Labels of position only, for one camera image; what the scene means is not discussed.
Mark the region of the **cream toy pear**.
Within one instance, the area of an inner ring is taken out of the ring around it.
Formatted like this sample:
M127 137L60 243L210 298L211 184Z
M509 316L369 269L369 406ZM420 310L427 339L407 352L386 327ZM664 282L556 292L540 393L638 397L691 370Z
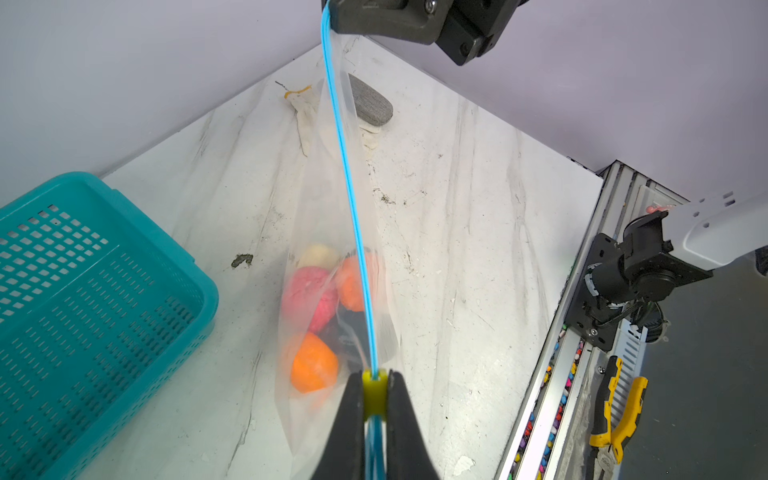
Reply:
M298 268L318 267L333 270L340 261L339 252L325 244L315 243L307 246L297 261Z

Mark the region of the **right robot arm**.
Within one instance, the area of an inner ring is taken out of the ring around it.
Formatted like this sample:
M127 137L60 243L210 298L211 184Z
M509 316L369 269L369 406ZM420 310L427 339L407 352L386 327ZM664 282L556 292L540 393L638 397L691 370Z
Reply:
M323 52L330 35L375 35L436 44L462 66L493 48L519 1L325 1ZM767 195L729 191L632 221L621 244L580 275L590 300L617 308L631 300L661 301L674 288L767 244Z

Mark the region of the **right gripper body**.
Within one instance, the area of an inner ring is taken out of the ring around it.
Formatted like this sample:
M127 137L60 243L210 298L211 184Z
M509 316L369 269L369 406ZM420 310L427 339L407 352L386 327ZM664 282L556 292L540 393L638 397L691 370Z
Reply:
M527 0L455 0L438 47L458 66L483 56L498 42L515 11Z

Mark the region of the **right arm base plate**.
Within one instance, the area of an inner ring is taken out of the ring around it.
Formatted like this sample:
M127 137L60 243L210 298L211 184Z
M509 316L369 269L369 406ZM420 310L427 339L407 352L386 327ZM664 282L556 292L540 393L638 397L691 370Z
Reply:
M666 299L678 287L711 276L672 256L671 243L658 232L636 231L621 243L600 233L577 276L564 323L587 343L609 352L622 319Z

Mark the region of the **red orange toy fruit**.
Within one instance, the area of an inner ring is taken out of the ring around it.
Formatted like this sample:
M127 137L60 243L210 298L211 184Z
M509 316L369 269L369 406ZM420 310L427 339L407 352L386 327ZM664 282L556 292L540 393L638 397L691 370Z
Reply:
M371 251L365 251L366 272L371 294L378 288L379 259ZM358 256L352 254L345 257L335 275L339 300L343 307L353 312L365 310L364 293Z

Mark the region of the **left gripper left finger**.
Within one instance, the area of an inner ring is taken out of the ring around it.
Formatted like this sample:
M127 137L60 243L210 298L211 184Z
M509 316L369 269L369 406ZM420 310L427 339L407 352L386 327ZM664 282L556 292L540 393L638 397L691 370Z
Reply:
M365 417L362 372L348 377L312 480L365 478Z

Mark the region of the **pink toy fruit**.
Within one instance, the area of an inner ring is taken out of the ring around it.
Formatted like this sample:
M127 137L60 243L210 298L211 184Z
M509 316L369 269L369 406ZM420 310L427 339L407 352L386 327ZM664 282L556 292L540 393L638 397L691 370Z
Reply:
M331 271L318 266L298 268L285 286L281 313L298 326L308 324L308 330L320 333L335 316L339 302Z

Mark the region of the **black toy avocado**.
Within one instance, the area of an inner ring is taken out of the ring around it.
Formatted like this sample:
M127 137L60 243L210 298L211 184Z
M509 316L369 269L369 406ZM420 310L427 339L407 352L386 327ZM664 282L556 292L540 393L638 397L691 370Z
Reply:
M339 306L318 336L346 363L350 371L370 368L370 342L364 312Z

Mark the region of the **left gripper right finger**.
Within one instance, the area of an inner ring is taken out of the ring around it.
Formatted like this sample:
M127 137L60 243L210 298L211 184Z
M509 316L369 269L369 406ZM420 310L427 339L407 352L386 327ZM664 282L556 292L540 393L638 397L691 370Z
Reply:
M438 479L407 390L404 376L390 370L386 399L386 478Z

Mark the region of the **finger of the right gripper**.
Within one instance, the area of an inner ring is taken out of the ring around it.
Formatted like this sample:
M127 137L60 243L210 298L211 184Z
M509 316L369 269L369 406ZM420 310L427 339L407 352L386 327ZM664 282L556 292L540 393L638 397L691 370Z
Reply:
M429 45L438 39L451 0L330 0L330 27L338 34L382 36Z

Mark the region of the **clear zip bag blue zipper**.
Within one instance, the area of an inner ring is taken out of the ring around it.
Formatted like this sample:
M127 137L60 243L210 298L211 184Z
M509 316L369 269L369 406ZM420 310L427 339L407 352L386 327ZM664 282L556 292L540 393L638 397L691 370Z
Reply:
M345 50L325 3L311 83L286 94L304 157L278 317L276 406L294 479L379 479L386 414L365 405L400 338Z

